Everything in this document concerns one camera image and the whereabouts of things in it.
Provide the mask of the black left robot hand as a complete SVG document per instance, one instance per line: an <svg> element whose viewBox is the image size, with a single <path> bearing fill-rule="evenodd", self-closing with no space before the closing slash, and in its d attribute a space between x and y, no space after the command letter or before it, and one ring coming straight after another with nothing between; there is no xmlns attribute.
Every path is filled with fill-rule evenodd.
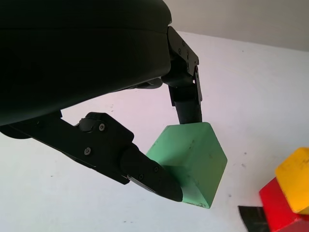
<svg viewBox="0 0 309 232"><path fill-rule="evenodd" d="M61 110L126 89L169 87L181 124L202 121L198 56L162 0L3 0L0 131L33 138L119 183L180 202L180 184L106 113Z"/></svg>

